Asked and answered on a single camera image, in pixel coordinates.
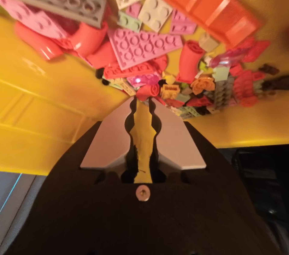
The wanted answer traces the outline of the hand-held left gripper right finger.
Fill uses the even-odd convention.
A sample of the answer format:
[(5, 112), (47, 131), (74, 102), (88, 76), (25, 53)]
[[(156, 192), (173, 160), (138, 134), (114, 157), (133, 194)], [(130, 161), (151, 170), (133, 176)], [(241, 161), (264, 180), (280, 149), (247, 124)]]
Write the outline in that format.
[(155, 98), (149, 98), (149, 111), (156, 132), (149, 161), (152, 182), (165, 182), (171, 172), (205, 169), (207, 165), (184, 121)]

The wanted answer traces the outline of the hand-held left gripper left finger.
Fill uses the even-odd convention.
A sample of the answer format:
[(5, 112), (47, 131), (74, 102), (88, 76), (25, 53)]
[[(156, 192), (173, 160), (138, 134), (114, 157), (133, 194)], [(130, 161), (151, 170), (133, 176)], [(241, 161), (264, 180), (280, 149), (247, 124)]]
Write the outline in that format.
[(80, 165), (103, 173), (114, 171), (122, 182), (133, 183), (138, 173), (138, 153), (132, 134), (137, 98), (130, 97), (101, 123)]

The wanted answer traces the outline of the yellow plastic tray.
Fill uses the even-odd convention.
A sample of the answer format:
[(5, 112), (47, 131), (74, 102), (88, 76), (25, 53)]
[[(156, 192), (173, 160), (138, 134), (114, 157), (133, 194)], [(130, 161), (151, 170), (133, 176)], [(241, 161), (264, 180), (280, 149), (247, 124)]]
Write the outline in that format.
[[(241, 0), (266, 22), (258, 40), (271, 45), (255, 63), (288, 75), (288, 0)], [(63, 153), (128, 96), (96, 79), (70, 55), (47, 62), (1, 14), (1, 171), (48, 175)], [(288, 144), (288, 92), (189, 122), (216, 148)]]

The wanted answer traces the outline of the dark bag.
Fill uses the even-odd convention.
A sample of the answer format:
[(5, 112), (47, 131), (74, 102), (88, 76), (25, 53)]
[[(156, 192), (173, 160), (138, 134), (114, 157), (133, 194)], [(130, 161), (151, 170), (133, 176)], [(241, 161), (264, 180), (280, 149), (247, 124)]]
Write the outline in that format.
[(289, 145), (222, 148), (219, 152), (240, 175), (273, 242), (288, 254)]

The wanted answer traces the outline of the heap of toy bricks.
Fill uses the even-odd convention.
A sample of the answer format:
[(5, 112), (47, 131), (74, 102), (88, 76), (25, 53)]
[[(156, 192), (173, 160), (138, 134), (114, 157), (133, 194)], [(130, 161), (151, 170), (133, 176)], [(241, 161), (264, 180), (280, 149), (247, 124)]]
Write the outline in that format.
[(257, 72), (247, 74), (242, 63), (255, 60), (270, 45), (269, 40), (255, 40), (253, 36), (243, 39), (235, 48), (227, 47), (227, 52), (212, 58), (211, 52), (219, 46), (220, 35), (217, 40), (204, 32), (198, 41), (188, 40), (183, 44), (180, 34), (193, 34), (196, 23), (186, 15), (188, 10), (178, 6), (172, 8), (163, 0), (139, 0), (125, 7), (132, 10), (138, 6), (138, 17), (130, 16), (129, 12), (118, 12), (119, 28), (110, 29), (106, 16), (110, 12), (104, 11), (102, 22), (97, 27), (80, 22), (77, 28), (74, 22), (62, 16), (53, 16), (44, 11), (42, 6), (48, 2), (60, 2), (61, 6), (68, 6), (76, 2), (80, 6), (92, 6), (89, 9), (95, 13), (97, 4), (90, 0), (1, 0), (1, 6), (13, 16), (16, 34), (50, 61), (63, 55), (64, 52), (84, 59), (89, 65), (102, 70), (103, 80), (115, 81), (119, 88), (130, 96), (136, 95), (140, 101), (149, 96), (161, 96), (161, 102), (174, 107), (184, 104), (190, 107), (212, 107), (208, 102), (201, 103), (203, 98), (192, 98), (181, 101), (178, 99), (180, 90), (165, 95), (164, 87), (157, 86), (161, 73), (167, 67), (167, 54), (182, 49), (179, 58), (179, 73), (170, 83), (165, 75), (166, 83), (175, 86), (176, 83), (185, 83), (190, 86), (190, 93), (195, 97), (202, 96), (203, 92), (218, 92), (218, 85), (236, 77), (232, 89), (216, 94), (215, 109), (222, 109), (231, 104), (232, 97), (243, 106), (253, 106), (257, 101), (257, 92), (253, 90), (255, 81), (265, 77), (265, 73), (274, 74), (278, 69), (270, 65), (263, 65)]

